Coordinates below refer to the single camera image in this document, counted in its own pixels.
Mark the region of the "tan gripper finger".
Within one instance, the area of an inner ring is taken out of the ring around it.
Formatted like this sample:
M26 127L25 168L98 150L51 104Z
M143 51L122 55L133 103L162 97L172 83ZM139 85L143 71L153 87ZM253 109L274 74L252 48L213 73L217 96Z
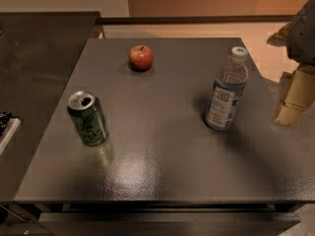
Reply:
M300 64L293 73L283 72L278 87L274 121L295 124L315 101L315 66Z

